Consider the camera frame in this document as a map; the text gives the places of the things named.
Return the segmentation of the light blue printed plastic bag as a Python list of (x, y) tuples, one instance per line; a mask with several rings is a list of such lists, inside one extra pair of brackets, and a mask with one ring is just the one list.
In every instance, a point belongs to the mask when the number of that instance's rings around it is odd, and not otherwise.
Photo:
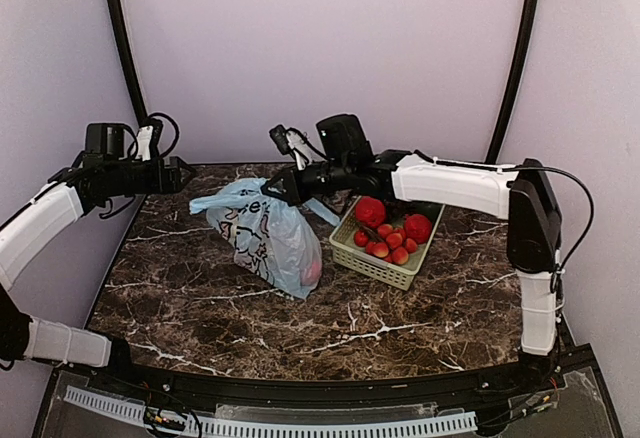
[(301, 272), (322, 260), (318, 237), (299, 208), (264, 196), (264, 178), (242, 178), (189, 203), (234, 249), (234, 262), (289, 295), (306, 299), (317, 287), (300, 284)]

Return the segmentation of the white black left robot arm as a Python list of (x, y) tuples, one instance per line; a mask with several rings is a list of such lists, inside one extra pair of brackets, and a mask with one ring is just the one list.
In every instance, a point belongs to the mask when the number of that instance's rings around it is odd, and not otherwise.
[(26, 266), (61, 232), (116, 197), (174, 194), (196, 170), (178, 157), (116, 160), (64, 168), (1, 226), (1, 368), (36, 359), (102, 368), (120, 394), (141, 385), (140, 370), (113, 355), (113, 340), (20, 311), (9, 295)]

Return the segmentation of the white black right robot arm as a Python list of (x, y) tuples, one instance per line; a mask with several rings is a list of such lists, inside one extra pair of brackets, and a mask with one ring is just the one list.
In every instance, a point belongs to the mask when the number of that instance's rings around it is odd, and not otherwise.
[(262, 192), (289, 205), (314, 195), (352, 190), (386, 201), (432, 202), (473, 210), (508, 224), (507, 258), (519, 279), (522, 333), (518, 362), (498, 375), (485, 396), (533, 392), (559, 366), (558, 318), (562, 276), (571, 257), (561, 252), (562, 215), (549, 174), (527, 159), (519, 165), (440, 160), (420, 151), (386, 150), (354, 159), (327, 158), (304, 169), (282, 168)]

